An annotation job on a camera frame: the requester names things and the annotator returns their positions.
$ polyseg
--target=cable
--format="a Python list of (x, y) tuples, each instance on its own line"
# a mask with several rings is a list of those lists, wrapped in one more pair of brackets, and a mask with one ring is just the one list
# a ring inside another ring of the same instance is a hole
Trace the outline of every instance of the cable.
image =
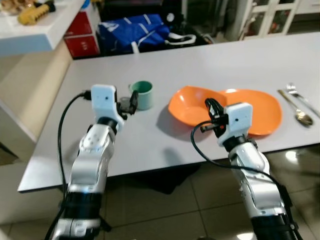
[[(191, 131), (191, 135), (190, 135), (190, 138), (191, 138), (191, 143), (194, 147), (194, 149), (201, 155), (201, 157), (203, 157), (206, 161), (218, 166), (218, 167), (221, 167), (221, 168), (225, 168), (225, 169), (235, 169), (235, 170), (247, 170), (247, 171), (252, 171), (252, 172), (255, 172), (255, 173), (259, 173), (259, 174), (263, 174), (265, 176), (267, 176), (269, 179), (271, 179), (271, 181), (273, 181), (273, 183), (277, 186), (278, 190), (279, 190), (279, 194), (284, 202), (284, 208), (286, 210), (286, 213), (287, 213), (287, 216), (288, 216), (288, 219), (290, 221), (290, 224), (293, 224), (295, 225), (295, 221), (293, 219), (293, 216), (292, 216), (292, 213), (291, 213), (291, 210), (290, 210), (290, 207), (292, 206), (292, 203), (291, 203), (291, 200), (290, 200), (290, 197), (289, 197), (289, 194), (286, 190), (286, 187), (283, 186), (282, 184), (280, 184), (273, 176), (271, 176), (270, 174), (264, 172), (264, 171), (261, 171), (261, 170), (258, 170), (258, 169), (255, 169), (255, 168), (251, 168), (251, 167), (247, 167), (247, 166), (235, 166), (235, 165), (225, 165), (225, 164), (221, 164), (221, 163), (218, 163), (217, 161), (215, 160), (211, 160), (210, 158), (208, 158), (201, 150), (200, 148), (197, 146), (196, 142), (195, 142), (195, 132), (197, 131), (198, 128), (200, 128), (201, 126), (205, 125), (205, 124), (212, 124), (212, 121), (203, 121), (201, 123), (199, 123), (198, 125), (196, 125), (192, 131)], [(293, 232), (295, 233), (296, 237), (298, 240), (303, 240), (300, 233), (298, 232), (298, 228), (295, 227), (293, 229)]]
[(65, 177), (65, 170), (64, 170), (64, 166), (63, 166), (63, 160), (62, 160), (62, 150), (61, 150), (61, 133), (62, 133), (62, 125), (64, 123), (65, 120), (65, 116), (67, 114), (68, 109), (70, 108), (71, 104), (74, 103), (75, 100), (77, 100), (78, 98), (85, 98), (86, 100), (91, 100), (91, 94), (90, 91), (85, 91), (82, 93), (79, 93), (78, 95), (76, 95), (65, 107), (65, 109), (63, 110), (63, 113), (61, 115), (60, 118), (60, 122), (59, 122), (59, 126), (58, 126), (58, 135), (57, 135), (57, 148), (58, 148), (58, 161), (59, 161), (59, 168), (60, 168), (60, 173), (61, 173), (61, 180), (62, 180), (62, 202), (61, 202), (61, 206), (60, 206), (60, 210), (57, 213), (57, 215), (55, 216), (54, 220), (52, 221), (44, 240), (49, 240), (50, 236), (59, 220), (59, 218), (61, 217), (62, 213), (65, 210), (65, 203), (66, 203), (66, 198), (67, 198), (67, 182), (66, 182), (66, 177)]

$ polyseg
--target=tile floor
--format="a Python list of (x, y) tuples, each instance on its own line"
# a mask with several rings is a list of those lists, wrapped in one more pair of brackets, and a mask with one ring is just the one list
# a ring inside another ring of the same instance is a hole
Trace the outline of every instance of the tile floor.
[[(304, 240), (320, 240), (320, 145), (269, 153)], [(255, 240), (232, 173), (204, 163), (171, 195), (129, 176), (107, 182), (101, 214), (113, 229), (98, 240)], [(0, 226), (0, 240), (43, 240), (50, 219)]]

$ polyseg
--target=mug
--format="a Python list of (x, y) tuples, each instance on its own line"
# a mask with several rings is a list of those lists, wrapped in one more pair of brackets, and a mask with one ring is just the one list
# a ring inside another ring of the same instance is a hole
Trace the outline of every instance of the mug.
[(129, 85), (131, 93), (138, 92), (138, 110), (147, 110), (154, 105), (153, 101), (153, 86), (148, 81), (137, 81)]

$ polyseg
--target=silverware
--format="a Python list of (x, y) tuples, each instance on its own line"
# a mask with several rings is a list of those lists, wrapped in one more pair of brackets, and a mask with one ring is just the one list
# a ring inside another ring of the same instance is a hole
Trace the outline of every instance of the silverware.
[(286, 91), (288, 94), (291, 94), (292, 96), (303, 102), (312, 112), (314, 112), (320, 118), (320, 112), (315, 109), (305, 97), (301, 96), (298, 93), (298, 91), (296, 90), (296, 86), (292, 82), (286, 85)]
[(292, 106), (295, 107), (295, 118), (299, 123), (301, 123), (303, 126), (307, 127), (313, 124), (312, 118), (305, 114), (301, 109), (298, 108), (297, 105), (295, 105), (290, 98), (288, 98), (284, 91), (278, 90), (278, 92), (284, 97), (285, 100), (287, 100), (288, 103), (290, 103)]

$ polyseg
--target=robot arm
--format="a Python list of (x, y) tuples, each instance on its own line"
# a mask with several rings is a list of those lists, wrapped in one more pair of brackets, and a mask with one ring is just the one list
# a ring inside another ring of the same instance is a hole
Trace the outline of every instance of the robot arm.
[(108, 165), (114, 153), (117, 132), (127, 115), (134, 114), (138, 105), (134, 92), (130, 106), (117, 102), (116, 88), (94, 85), (91, 88), (94, 124), (79, 143), (67, 187), (64, 211), (57, 222), (52, 240), (93, 240), (99, 234), (99, 211), (106, 187)]
[(201, 127), (201, 131), (213, 130), (219, 146), (229, 152), (231, 166), (237, 166), (232, 171), (239, 182), (257, 239), (302, 240), (291, 216), (292, 203), (288, 192), (268, 177), (270, 166), (267, 158), (258, 151), (255, 142), (248, 139), (253, 107), (248, 103), (236, 103), (223, 108), (212, 98), (206, 99), (205, 104), (212, 125)]

